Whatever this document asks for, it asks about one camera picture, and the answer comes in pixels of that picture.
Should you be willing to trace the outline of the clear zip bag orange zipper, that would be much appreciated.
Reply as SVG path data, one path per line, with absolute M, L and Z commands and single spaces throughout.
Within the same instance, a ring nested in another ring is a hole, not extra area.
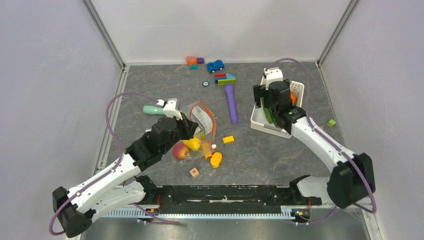
M 199 133 L 205 134 L 204 139 L 200 139 L 201 146 L 198 151 L 189 149 L 189 157 L 187 160 L 195 160 L 205 157 L 206 154 L 213 153 L 216 149 L 215 133 L 217 124 L 212 111 L 201 101 L 183 105 L 181 111 L 185 114 L 188 120 L 198 123 L 198 128 L 195 131 L 195 137 L 199 138 Z

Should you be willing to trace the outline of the red apple toy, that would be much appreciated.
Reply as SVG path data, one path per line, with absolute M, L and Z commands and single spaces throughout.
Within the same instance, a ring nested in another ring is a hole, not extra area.
M 176 160 L 184 160 L 187 159 L 190 155 L 189 148 L 183 143 L 176 143 L 172 148 L 172 156 Z

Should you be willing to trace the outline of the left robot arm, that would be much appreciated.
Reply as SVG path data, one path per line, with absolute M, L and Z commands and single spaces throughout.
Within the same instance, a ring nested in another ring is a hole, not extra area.
M 113 209 L 140 201 L 153 203 L 157 190 L 150 185 L 139 184 L 121 194 L 113 189 L 159 162 L 179 141 L 192 139 L 198 127 L 186 116 L 162 117 L 105 169 L 70 189 L 56 188 L 52 192 L 54 215 L 49 224 L 50 234 L 73 238 Z

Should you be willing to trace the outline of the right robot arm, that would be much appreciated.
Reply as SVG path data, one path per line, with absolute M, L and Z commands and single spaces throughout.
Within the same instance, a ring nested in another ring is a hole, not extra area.
M 254 85 L 252 89 L 256 107 L 268 109 L 277 128 L 304 143 L 327 166 L 330 177 L 326 191 L 336 206 L 344 209 L 365 197 L 375 201 L 371 157 L 345 148 L 321 129 L 304 109 L 294 106 L 288 80 Z

